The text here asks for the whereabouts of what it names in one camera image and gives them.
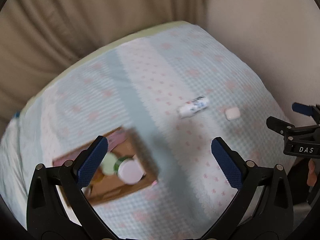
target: cardboard box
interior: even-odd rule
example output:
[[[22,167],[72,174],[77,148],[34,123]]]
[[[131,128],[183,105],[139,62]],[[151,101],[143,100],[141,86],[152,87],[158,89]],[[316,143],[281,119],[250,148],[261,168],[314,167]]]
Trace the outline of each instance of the cardboard box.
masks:
[[[110,136],[112,133],[116,131],[120,131],[122,128],[119,127],[109,133],[104,134],[104,137]],[[156,176],[155,174],[151,171],[150,167],[148,164],[143,161],[139,157],[139,152],[136,150],[135,143],[132,139],[131,134],[126,131],[126,138],[124,140],[121,140],[122,142],[117,144],[113,149],[112,152],[118,157],[122,156],[130,156],[133,157],[136,155],[138,157],[138,160],[140,161],[144,171],[145,175],[143,178],[134,185],[127,185],[123,181],[121,181],[117,175],[109,175],[106,176],[102,173],[101,169],[98,168],[95,175],[93,176],[90,185],[86,189],[84,195],[86,196],[87,200],[91,205],[107,202],[110,200],[114,200],[117,198],[121,198],[123,196],[129,195],[133,192],[136,192],[140,189],[143,189],[145,187],[150,186],[155,180]],[[92,143],[88,142],[87,144],[67,153],[66,155],[56,159],[53,161],[54,166],[60,166],[62,163],[64,163],[65,160],[72,159],[74,160],[82,150],[87,149],[90,144]]]

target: brown curtain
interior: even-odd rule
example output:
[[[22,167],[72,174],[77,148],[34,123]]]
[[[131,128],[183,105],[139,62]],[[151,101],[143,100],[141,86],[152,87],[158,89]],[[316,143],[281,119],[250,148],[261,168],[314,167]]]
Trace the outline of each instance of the brown curtain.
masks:
[[[96,49],[175,20],[203,27],[204,0],[8,0],[0,12],[0,135],[15,111]]]

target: metal bolt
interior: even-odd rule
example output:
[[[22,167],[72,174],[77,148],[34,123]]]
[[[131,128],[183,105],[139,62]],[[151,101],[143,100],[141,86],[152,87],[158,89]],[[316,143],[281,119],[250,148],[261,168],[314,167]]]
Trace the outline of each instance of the metal bolt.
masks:
[[[36,169],[37,169],[37,170],[41,170],[42,167],[43,167],[43,164],[42,164],[42,163],[39,163],[39,164],[36,166]]]
[[[64,162],[64,165],[67,166],[67,167],[71,166],[72,164],[73,164],[72,160],[67,160],[67,161]]]
[[[253,161],[247,161],[247,166],[249,166],[249,167],[254,167],[255,164],[254,164]]]
[[[278,169],[278,170],[280,170],[280,171],[282,171],[282,170],[283,170],[283,166],[282,166],[281,164],[277,164],[277,166],[276,166],[276,167],[277,167],[277,169]]]

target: wall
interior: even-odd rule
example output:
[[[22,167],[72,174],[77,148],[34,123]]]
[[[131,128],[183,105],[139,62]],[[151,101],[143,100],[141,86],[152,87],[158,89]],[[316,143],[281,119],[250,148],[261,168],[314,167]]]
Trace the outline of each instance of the wall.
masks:
[[[295,125],[293,102],[320,104],[320,10],[314,0],[207,0],[207,31],[261,78]]]

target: mattress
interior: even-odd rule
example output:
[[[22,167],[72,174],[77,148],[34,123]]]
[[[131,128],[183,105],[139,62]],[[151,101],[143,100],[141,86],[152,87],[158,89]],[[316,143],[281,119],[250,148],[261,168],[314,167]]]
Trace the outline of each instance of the mattress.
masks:
[[[208,109],[178,118],[178,106],[203,95]],[[234,106],[241,117],[228,121],[224,111]],[[25,225],[36,164],[49,167],[52,159],[122,125],[137,134],[158,181],[95,211],[120,238],[198,238],[236,193],[211,154],[213,138],[222,137],[260,166],[292,166],[282,139],[265,125],[270,115],[286,120],[259,77],[207,32],[185,22],[156,26],[84,58],[11,121],[0,158],[15,156],[8,164],[15,176],[2,182],[0,193]],[[1,164],[2,176],[7,170]],[[23,194],[9,200],[16,191]]]

